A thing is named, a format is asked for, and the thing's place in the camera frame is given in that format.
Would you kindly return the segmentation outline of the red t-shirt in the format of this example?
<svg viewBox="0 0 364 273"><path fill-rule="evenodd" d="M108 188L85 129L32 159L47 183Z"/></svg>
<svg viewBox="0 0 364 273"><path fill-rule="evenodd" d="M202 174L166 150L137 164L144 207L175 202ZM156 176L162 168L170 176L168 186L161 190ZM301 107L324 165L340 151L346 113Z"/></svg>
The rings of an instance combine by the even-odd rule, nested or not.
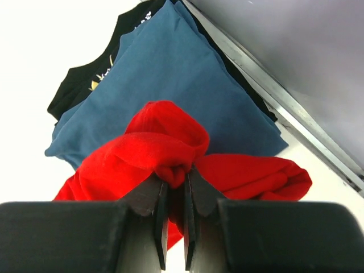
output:
<svg viewBox="0 0 364 273"><path fill-rule="evenodd" d="M277 157L211 154L210 137L169 101L150 102L126 132L90 154L61 187L57 201L114 201L156 174L176 189L196 167L233 200L297 201L312 180L295 162Z"/></svg>

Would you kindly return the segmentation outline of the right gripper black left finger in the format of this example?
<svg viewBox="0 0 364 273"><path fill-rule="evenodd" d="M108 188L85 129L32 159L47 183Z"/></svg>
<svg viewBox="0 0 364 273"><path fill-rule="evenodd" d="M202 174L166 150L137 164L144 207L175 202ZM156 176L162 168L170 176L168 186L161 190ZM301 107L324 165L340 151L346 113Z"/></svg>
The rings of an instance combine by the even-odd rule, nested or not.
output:
<svg viewBox="0 0 364 273"><path fill-rule="evenodd" d="M2 272L161 272L167 184L151 176L117 201L1 204Z"/></svg>

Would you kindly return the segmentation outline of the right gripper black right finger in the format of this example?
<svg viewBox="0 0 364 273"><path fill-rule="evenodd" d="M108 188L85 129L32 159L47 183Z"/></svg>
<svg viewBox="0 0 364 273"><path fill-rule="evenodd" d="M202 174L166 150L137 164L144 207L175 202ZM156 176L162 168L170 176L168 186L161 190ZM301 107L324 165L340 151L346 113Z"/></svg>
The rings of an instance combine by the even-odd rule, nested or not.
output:
<svg viewBox="0 0 364 273"><path fill-rule="evenodd" d="M234 201L194 169L185 180L190 272L362 272L363 232L342 205Z"/></svg>

